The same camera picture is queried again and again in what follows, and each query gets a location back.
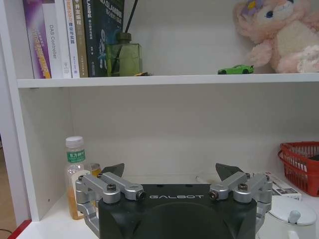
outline red edge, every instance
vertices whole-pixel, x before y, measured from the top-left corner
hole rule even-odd
[[[32,220],[26,220],[8,237],[8,239],[16,239],[27,226],[32,222]]]

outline green bottle label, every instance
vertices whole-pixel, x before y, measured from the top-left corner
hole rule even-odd
[[[85,151],[84,149],[77,152],[67,152],[68,162],[70,163],[78,163],[85,160]]]

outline hex screw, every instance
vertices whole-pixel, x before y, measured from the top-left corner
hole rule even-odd
[[[247,192],[248,191],[248,185],[246,183],[238,184],[238,190],[239,191],[243,191],[243,192]]]
[[[212,201],[216,201],[218,199],[218,193],[216,191],[210,191],[208,194]]]
[[[110,183],[106,186],[106,190],[109,192],[115,192],[116,191],[116,185],[113,183]]]
[[[144,192],[144,191],[139,191],[136,195],[137,201],[144,200],[145,198],[146,198],[146,192]]]

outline green toy car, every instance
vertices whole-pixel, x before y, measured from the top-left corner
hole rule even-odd
[[[219,75],[236,75],[236,74],[252,74],[254,66],[237,65],[233,68],[225,68],[218,71]]]

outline kettle lid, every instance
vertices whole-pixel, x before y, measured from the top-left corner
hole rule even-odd
[[[272,209],[269,211],[272,216],[289,223],[288,218],[292,211],[297,211],[301,214],[297,225],[309,226],[317,221],[316,213],[305,203],[289,197],[273,196]]]

